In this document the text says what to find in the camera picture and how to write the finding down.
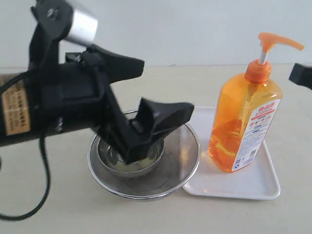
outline white wall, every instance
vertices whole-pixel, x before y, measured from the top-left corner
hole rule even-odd
[[[24,67],[35,27],[29,8],[35,0],[0,2],[0,67]],[[97,44],[150,66],[247,64],[260,53],[257,35],[262,31],[306,46],[301,52],[277,46],[271,63],[312,62],[312,0],[80,2],[99,19]],[[65,50],[77,47],[65,44]]]

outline orange liquid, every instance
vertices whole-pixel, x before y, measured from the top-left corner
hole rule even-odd
[[[253,84],[245,79],[244,74],[231,78],[223,85],[209,142],[209,155],[221,170],[233,172],[233,164],[253,110],[282,97],[281,90],[273,81]]]

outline bottle label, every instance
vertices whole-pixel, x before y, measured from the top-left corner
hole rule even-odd
[[[0,86],[18,74],[0,75]],[[30,131],[27,94],[23,80],[13,84],[1,96],[4,124],[7,135]]]
[[[280,99],[275,99],[259,106],[252,112],[232,171],[236,171],[254,160],[279,103]]]

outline metal strainer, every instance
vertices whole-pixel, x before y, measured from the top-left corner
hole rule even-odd
[[[127,116],[133,117],[135,113],[129,112]],[[163,154],[153,170],[141,176],[125,177],[107,169],[100,156],[101,141],[95,136],[88,154],[93,177],[108,191],[132,199],[165,197],[182,187],[195,173],[201,154],[195,132],[184,124],[164,139]]]

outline pump dispenser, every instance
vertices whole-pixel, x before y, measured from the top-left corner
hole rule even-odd
[[[221,88],[214,125],[209,141],[209,155],[223,171],[231,173],[249,165],[267,133],[282,91],[270,78],[268,52],[275,44],[298,50],[303,45],[272,33],[260,33],[260,59],[252,61],[246,73],[229,79]]]

